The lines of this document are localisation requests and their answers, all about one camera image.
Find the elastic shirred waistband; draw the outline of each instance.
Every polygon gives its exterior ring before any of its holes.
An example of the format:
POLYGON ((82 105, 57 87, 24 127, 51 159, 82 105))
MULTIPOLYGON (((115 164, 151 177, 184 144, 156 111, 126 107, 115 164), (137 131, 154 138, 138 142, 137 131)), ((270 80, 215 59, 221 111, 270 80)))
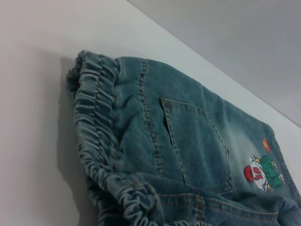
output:
MULTIPOLYGON (((94 185, 111 193, 118 204, 123 206, 123 217, 130 225, 156 226, 155 222, 148 219, 148 213, 159 202, 153 187, 137 174, 114 172, 113 169, 118 141, 112 132, 112 105, 118 73, 115 60, 81 51, 74 68, 67 75, 80 161, 88 178, 95 182, 94 185)), ((88 183, 90 198, 95 206, 101 207, 102 196, 95 193, 95 189, 92 190, 92 186, 89 186, 91 184, 88 183)), ((106 211, 100 211, 104 216, 100 214, 99 218, 105 218, 106 211)), ((173 224, 188 225, 184 221, 173 224)))

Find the embroidered patch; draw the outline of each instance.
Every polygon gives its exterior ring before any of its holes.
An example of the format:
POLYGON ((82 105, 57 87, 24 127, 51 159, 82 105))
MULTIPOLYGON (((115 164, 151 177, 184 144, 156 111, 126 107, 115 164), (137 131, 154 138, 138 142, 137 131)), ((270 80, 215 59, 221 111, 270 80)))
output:
POLYGON ((268 156, 258 159, 255 155, 250 156, 250 165, 244 168, 244 175, 250 182, 268 192, 271 188, 283 188, 285 183, 281 173, 276 171, 277 165, 268 156))
POLYGON ((262 143, 263 143, 263 146, 265 147, 265 149, 270 152, 271 151, 271 148, 269 147, 269 144, 268 144, 268 141, 266 140, 266 138, 264 138, 262 140, 262 143))

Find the blue denim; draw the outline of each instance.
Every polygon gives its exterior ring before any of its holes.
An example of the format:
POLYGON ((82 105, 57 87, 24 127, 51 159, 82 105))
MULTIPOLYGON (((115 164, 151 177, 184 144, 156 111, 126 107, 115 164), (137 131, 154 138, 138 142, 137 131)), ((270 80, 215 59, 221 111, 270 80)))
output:
POLYGON ((99 225, 301 225, 271 127, 164 63, 79 53, 67 75, 99 225))

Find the denim jacket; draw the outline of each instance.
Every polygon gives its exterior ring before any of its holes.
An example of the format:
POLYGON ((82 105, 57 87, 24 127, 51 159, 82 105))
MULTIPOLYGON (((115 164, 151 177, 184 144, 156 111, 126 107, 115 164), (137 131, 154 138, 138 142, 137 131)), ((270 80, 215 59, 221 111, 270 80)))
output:
POLYGON ((301 225, 271 127, 161 62, 81 51, 67 75, 99 225, 301 225))

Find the denim garment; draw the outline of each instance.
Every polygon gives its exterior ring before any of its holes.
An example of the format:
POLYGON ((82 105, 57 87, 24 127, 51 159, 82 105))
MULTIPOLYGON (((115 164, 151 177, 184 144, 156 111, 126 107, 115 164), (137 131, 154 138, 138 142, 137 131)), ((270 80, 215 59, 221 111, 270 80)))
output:
POLYGON ((99 225, 301 225, 274 132, 164 63, 82 51, 67 75, 99 225))

